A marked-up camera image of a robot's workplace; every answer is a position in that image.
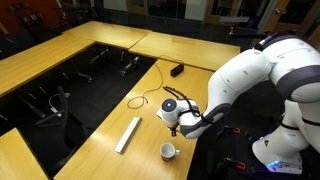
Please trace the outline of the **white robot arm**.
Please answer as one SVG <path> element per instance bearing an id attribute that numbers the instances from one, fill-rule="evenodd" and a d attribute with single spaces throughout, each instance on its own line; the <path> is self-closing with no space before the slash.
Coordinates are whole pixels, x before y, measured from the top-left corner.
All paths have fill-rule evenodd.
<path id="1" fill-rule="evenodd" d="M 271 35 L 216 70 L 204 112 L 191 99 L 168 98 L 157 116 L 184 137 L 198 138 L 264 82 L 283 98 L 284 114 L 273 132 L 253 142 L 253 154 L 273 173 L 300 174 L 300 152 L 308 146 L 320 152 L 320 53 L 296 35 Z"/>

